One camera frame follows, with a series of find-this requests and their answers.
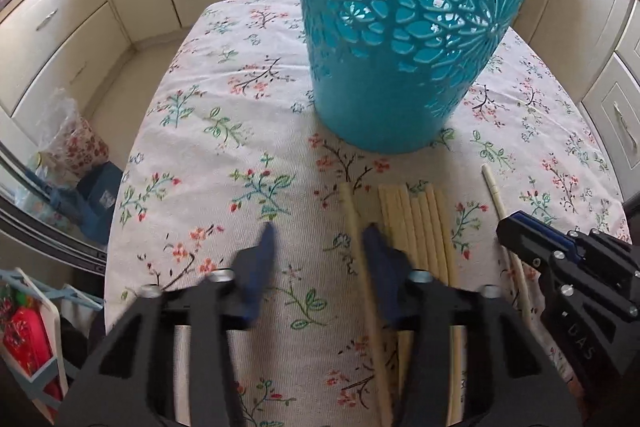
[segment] table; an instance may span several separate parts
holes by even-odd
[[[132,149],[108,247],[108,326],[140,285],[193,285],[278,231],[273,286],[255,330],[232,334],[247,425],[353,427],[375,421],[350,237],[337,196],[378,184],[448,194],[461,284],[497,284],[514,299],[495,239],[488,163],[508,212],[559,230],[597,228],[629,241],[614,172],[568,95],[511,29],[430,147],[383,156],[342,142],[314,113],[300,0],[213,4],[180,47]],[[538,340],[572,372],[539,322]],[[184,383],[186,332],[177,351]],[[386,346],[388,364],[395,347]],[[187,422],[184,397],[178,419]]]

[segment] chopstick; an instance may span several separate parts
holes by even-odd
[[[491,193],[491,198],[494,201],[495,211],[498,214],[498,219],[504,219],[507,217],[507,211],[504,208],[504,204],[502,203],[502,198],[500,197],[500,189],[498,188],[498,184],[495,182],[494,173],[491,170],[489,165],[482,164],[482,175],[484,176],[484,181],[486,182],[487,187],[489,188],[489,192]],[[532,316],[531,316],[531,300],[529,297],[529,287],[527,286],[527,279],[524,275],[524,268],[522,266],[522,261],[514,254],[512,251],[509,252],[509,258],[511,261],[511,267],[515,272],[516,276],[516,289],[518,291],[518,304],[520,306],[520,311],[522,312],[522,318],[527,326],[527,328],[532,328]]]
[[[417,245],[409,193],[404,188],[405,194],[403,194],[401,188],[394,185],[381,185],[378,191],[382,194],[382,206],[386,204],[386,212],[383,210],[382,214],[383,218],[386,216],[388,219],[388,222],[385,222],[385,228],[390,231],[391,245],[396,250],[404,251],[412,266],[416,266],[418,261]],[[413,341],[414,335],[411,331],[398,332],[398,387],[400,391],[402,391],[406,379]]]
[[[391,424],[393,423],[391,389],[386,373],[382,328],[380,327],[380,322],[378,320],[378,308],[369,279],[367,259],[364,255],[364,250],[362,249],[362,227],[353,203],[351,185],[342,183],[340,184],[339,191],[344,213],[346,214],[347,232],[351,237],[351,255],[358,264],[358,283],[362,293],[365,325],[367,334],[369,335],[371,358],[376,374],[375,380],[378,396],[378,409],[380,412],[380,425],[382,427],[391,427]]]
[[[444,283],[459,285],[456,251],[450,240],[449,208],[444,194],[429,184],[425,192],[410,197],[404,185],[378,188],[382,215],[391,244],[407,254],[412,266],[429,270]],[[399,386],[402,388],[411,358],[412,335],[398,334]],[[447,425],[462,421],[463,335],[460,327],[451,328],[452,363]]]
[[[449,275],[449,286],[455,288],[460,287],[460,274],[458,270],[458,264],[456,263],[456,250],[453,248],[453,242],[451,240],[451,223],[449,220],[449,214],[447,214],[447,208],[449,201],[445,197],[444,193],[435,189],[436,205],[438,207],[438,215],[440,216],[440,225],[442,227],[442,237],[444,239],[444,250],[447,259],[447,274]],[[462,328],[459,326],[453,326],[451,328],[451,351],[452,351],[452,363],[450,367],[449,375],[449,410],[447,411],[447,425],[453,425],[462,421],[462,357],[463,357],[463,342],[462,342]]]

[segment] drawer handle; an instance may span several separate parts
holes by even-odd
[[[51,12],[49,15],[47,15],[46,17],[44,17],[44,20],[38,24],[36,26],[36,31],[39,32],[41,29],[44,28],[44,26],[46,26],[47,24],[49,24],[49,21],[51,19],[53,19],[53,16],[58,13],[58,8],[56,8],[55,10],[53,10],[53,12]]]
[[[69,82],[69,86],[70,86],[71,84],[73,84],[73,83],[78,79],[78,76],[80,76],[80,75],[82,74],[82,72],[85,70],[85,68],[86,68],[86,62],[82,65],[82,68],[80,68],[80,69],[78,70],[78,73],[76,73],[76,76],[74,76],[74,77],[73,77],[73,79],[71,80],[71,82]]]
[[[631,139],[631,142],[634,145],[634,151],[638,150],[638,141],[636,140],[636,138],[631,134],[631,131],[629,131],[629,126],[626,123],[625,117],[622,116],[622,112],[620,111],[620,108],[618,107],[618,102],[614,102],[613,103],[613,110],[616,112],[616,116],[618,117],[618,120],[620,120],[620,123],[622,124],[622,127],[624,128],[624,130],[626,131],[626,134],[628,135],[628,137]]]

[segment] embroidered flower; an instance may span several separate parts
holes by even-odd
[[[349,393],[346,389],[340,391],[340,397],[338,398],[338,405],[344,407],[356,407],[356,394]]]
[[[389,170],[389,163],[386,158],[380,158],[379,160],[373,160],[373,166],[376,169],[376,172],[384,172]]]
[[[194,241],[204,241],[207,238],[207,230],[203,229],[203,227],[197,227],[197,229],[189,232],[189,236]]]
[[[309,137],[307,141],[311,144],[311,149],[317,149],[318,145],[322,143],[322,138],[315,133],[313,136]]]
[[[217,269],[218,267],[213,264],[209,257],[207,257],[198,268],[198,270],[200,270],[200,273],[210,273],[213,272],[213,270]]]
[[[189,252],[182,243],[178,243],[177,245],[175,245],[172,254],[175,257],[176,263],[180,263],[182,259],[188,256]]]

